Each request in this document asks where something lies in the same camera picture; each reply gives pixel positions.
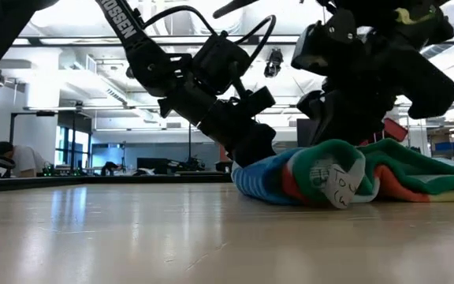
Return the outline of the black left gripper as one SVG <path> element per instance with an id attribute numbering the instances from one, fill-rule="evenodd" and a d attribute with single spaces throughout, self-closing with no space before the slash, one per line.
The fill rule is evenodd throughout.
<path id="1" fill-rule="evenodd" d="M 256 114 L 274 104 L 266 87 L 249 91 L 242 99 L 224 100 L 208 95 L 190 82 L 158 101 L 161 116 L 175 111 L 223 146 L 227 156 L 242 167 L 275 155 L 272 143 L 276 131 L 254 119 Z"/>

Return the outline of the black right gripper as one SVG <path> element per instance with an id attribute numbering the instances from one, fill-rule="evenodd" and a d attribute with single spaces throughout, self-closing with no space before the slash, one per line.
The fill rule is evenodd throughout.
<path id="1" fill-rule="evenodd" d="M 454 81 L 415 48 L 385 43 L 336 68 L 297 109 L 311 121 L 310 145 L 334 139 L 358 145 L 382 131 L 399 95 L 411 101 L 411 118 L 441 116 L 454 102 Z"/>

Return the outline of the green dinosaur print towel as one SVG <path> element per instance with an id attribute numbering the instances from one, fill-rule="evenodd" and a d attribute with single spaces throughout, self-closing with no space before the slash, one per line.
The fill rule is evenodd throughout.
<path id="1" fill-rule="evenodd" d="M 328 140 L 293 148 L 250 166 L 233 165 L 232 180 L 243 195 L 279 205 L 454 202 L 454 162 L 391 139 L 362 147 Z"/>

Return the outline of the red storage bins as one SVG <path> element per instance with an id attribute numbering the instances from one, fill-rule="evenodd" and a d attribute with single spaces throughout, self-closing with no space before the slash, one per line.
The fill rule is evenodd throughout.
<path id="1" fill-rule="evenodd" d="M 367 140 L 360 143 L 360 146 L 373 144 L 383 139 L 393 139 L 397 142 L 402 142 L 407 138 L 408 129 L 398 124 L 391 118 L 385 118 L 382 122 L 383 128 L 381 131 L 374 133 Z"/>

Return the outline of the person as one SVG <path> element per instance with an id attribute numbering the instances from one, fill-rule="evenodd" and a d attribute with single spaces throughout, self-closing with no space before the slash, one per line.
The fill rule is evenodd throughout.
<path id="1" fill-rule="evenodd" d="M 47 165 L 47 161 L 35 149 L 25 145 L 0 141 L 0 155 L 14 161 L 13 175 L 16 178 L 36 178 Z"/>

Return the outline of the black metal table frame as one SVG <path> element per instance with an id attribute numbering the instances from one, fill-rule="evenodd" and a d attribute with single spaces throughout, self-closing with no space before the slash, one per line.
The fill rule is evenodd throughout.
<path id="1" fill-rule="evenodd" d="M 145 176 L 68 176 L 0 179 L 0 192 L 84 184 L 181 184 L 231 183 L 229 174 L 185 174 Z"/>

